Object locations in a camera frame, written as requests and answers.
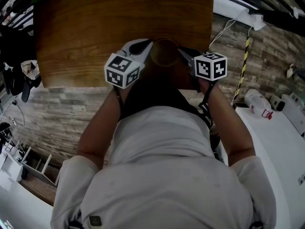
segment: white cable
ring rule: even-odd
[[[5,116],[5,113],[6,113],[7,110],[9,109],[10,105],[9,105],[9,106],[6,108],[6,110],[4,111],[4,113],[3,113],[3,115],[2,115],[2,118],[1,118],[1,120],[0,120],[0,123],[1,123],[1,121],[2,121],[2,119],[3,119],[3,117]]]
[[[250,27],[250,29],[248,30],[248,37],[250,36],[250,30],[252,29],[252,26]]]
[[[239,15],[238,15],[235,19],[229,20],[229,21],[226,23],[226,25],[224,26],[223,30],[222,30],[221,32],[218,33],[218,35],[213,39],[213,41],[211,41],[211,43],[210,43],[210,45],[209,45],[209,48],[211,47],[211,45],[212,45],[218,38],[221,37],[221,35],[223,34],[223,32],[224,32],[225,30],[227,30],[228,28],[230,28],[230,27],[237,21],[237,19],[242,15],[242,13],[243,13],[244,11],[247,11],[247,9],[242,10],[242,11],[239,13]]]
[[[16,106],[20,109],[20,112],[22,113],[22,117],[23,117],[23,125],[21,125],[21,124],[19,124],[19,125],[21,125],[21,126],[25,126],[25,118],[24,118],[24,114],[23,114],[23,112],[22,112],[22,110],[21,110],[21,108],[18,106],[18,104],[16,104]]]

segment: yellow and black striped pole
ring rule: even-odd
[[[238,85],[237,85],[237,88],[236,88],[236,91],[235,91],[235,94],[234,94],[234,98],[231,102],[231,105],[233,105],[233,102],[237,99],[240,88],[241,88],[242,83],[244,81],[244,72],[246,70],[246,63],[247,63],[247,58],[248,58],[249,41],[250,41],[250,37],[248,35],[247,36],[247,41],[246,41],[246,49],[244,51],[244,65],[243,65],[243,68],[242,68],[242,73],[240,74],[239,82],[238,82]]]

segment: plastic bottle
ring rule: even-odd
[[[272,118],[271,105],[257,90],[248,90],[244,96],[244,101],[257,116],[267,118],[268,120]]]

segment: person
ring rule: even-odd
[[[205,94],[209,82],[199,83]],[[229,166],[214,158],[196,108],[166,81],[140,79],[119,95],[108,94],[77,156],[63,162],[53,229],[275,227],[275,196],[261,159],[217,85],[207,103]]]

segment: wood grain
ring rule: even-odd
[[[47,0],[34,12],[43,84],[105,86],[110,54],[138,38],[167,37],[205,51],[212,15],[213,0]]]

